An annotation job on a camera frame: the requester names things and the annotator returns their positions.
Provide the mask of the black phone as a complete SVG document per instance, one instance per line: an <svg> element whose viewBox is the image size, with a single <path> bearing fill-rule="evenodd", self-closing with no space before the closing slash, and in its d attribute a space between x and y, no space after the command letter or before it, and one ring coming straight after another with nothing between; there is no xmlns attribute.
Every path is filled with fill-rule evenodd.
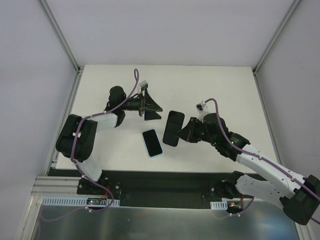
<svg viewBox="0 0 320 240"><path fill-rule="evenodd" d="M185 114L182 112L171 110L168 113L162 142L171 147L177 147L179 137L177 136L178 131L182 129L185 119Z"/></svg>

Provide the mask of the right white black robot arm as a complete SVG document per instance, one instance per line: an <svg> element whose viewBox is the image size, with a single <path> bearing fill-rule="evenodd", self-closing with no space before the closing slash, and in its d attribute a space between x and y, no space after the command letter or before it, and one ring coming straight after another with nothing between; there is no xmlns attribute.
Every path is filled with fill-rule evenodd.
<svg viewBox="0 0 320 240"><path fill-rule="evenodd" d="M260 181L239 173L235 180L225 184L228 196L234 198L242 194L264 200L303 226L313 219L320 206L320 180L312 174L306 177L270 160L245 137L229 131L225 121L216 113L206 114L202 119L191 117L177 136L189 143L209 143L222 156L263 177L264 180Z"/></svg>

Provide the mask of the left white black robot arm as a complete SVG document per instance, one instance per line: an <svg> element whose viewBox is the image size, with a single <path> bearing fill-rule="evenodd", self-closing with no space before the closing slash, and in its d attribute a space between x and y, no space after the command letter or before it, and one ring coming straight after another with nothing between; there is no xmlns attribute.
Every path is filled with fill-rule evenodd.
<svg viewBox="0 0 320 240"><path fill-rule="evenodd" d="M103 112L88 117L70 114L57 138L55 149L73 162L82 177L90 180L88 188L99 195L106 183L101 179L102 169L93 156L96 134L120 126L126 111L137 111L144 120L160 120L163 111L150 96L148 89L134 96L127 96L121 86L109 91L108 102Z"/></svg>

